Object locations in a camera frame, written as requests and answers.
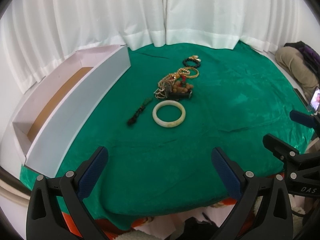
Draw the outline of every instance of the white curtain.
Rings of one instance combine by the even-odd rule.
[[[5,59],[21,91],[78,49],[165,44],[162,0],[13,0],[0,20]]]
[[[0,20],[3,66],[24,93],[77,49],[189,42],[275,52],[296,41],[299,0],[13,0]]]
[[[166,43],[275,52],[296,41],[299,0],[164,0]]]

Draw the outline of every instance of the cable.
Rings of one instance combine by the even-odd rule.
[[[300,213],[298,213],[298,212],[296,212],[296,211],[293,211],[293,210],[291,210],[291,211],[292,211],[292,214],[295,215],[295,216],[297,216],[297,217],[303,218],[303,217],[305,216],[304,214],[300,214]]]

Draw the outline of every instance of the white cardboard box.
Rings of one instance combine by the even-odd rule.
[[[93,67],[60,101],[31,143],[32,124],[60,87],[82,67]],[[130,67],[127,46],[76,51],[45,77],[12,119],[22,165],[53,178],[92,111]]]

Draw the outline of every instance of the green velvet fabric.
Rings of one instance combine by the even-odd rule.
[[[75,170],[98,146],[109,161],[92,194],[84,200],[95,218],[108,218],[120,229],[143,216],[164,215],[208,206],[228,196],[211,163],[221,147],[244,171],[268,176],[282,163],[262,144],[267,133],[304,152],[313,130],[289,119],[292,109],[306,112],[292,86],[266,57],[239,42],[233,50],[194,44],[129,51],[131,68],[102,99],[84,124],[57,176]],[[153,96],[157,82],[199,55],[199,77],[191,100],[181,103],[185,121],[163,128],[152,118],[154,99],[132,128],[127,120]],[[166,106],[158,116],[173,121],[179,110]],[[22,168],[20,180],[32,188],[36,174]],[[68,212],[59,199],[64,212]]]

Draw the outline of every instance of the bracelet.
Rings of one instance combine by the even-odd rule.
[[[163,106],[175,106],[175,107],[179,108],[181,111],[180,118],[176,121],[173,121],[173,122],[165,122],[165,121],[160,120],[157,116],[157,111]],[[176,127],[184,121],[184,119],[186,117],[186,110],[184,109],[183,105],[178,103],[177,101],[165,100],[155,106],[155,108],[152,111],[152,117],[155,120],[155,122],[162,127],[166,127],[166,128]]]
[[[168,97],[168,90],[174,84],[174,81],[180,76],[189,75],[190,71],[185,68],[179,68],[175,73],[166,75],[163,79],[158,82],[158,88],[154,92],[155,98],[164,99]]]
[[[190,66],[190,65],[188,65],[188,63],[187,63],[188,61],[192,61],[192,62],[196,63],[196,65],[195,65],[195,66]],[[182,64],[183,64],[185,67],[198,68],[198,67],[200,67],[200,65],[201,65],[200,62],[201,62],[201,59],[199,59],[199,56],[193,55],[193,56],[191,56],[191,57],[188,57],[188,58],[184,59],[184,60],[182,61]]]
[[[197,69],[194,68],[194,67],[184,67],[184,69],[193,70],[193,71],[196,72],[196,74],[195,74],[195,75],[192,75],[192,76],[184,75],[186,78],[196,78],[196,77],[199,75],[199,70],[197,70]]]
[[[146,109],[147,104],[149,104],[151,101],[152,101],[152,98],[147,98],[146,100],[144,100],[144,102],[139,107],[139,109],[134,113],[133,117],[131,117],[127,121],[127,125],[129,126],[133,125],[137,121],[139,115],[144,111],[144,109]]]

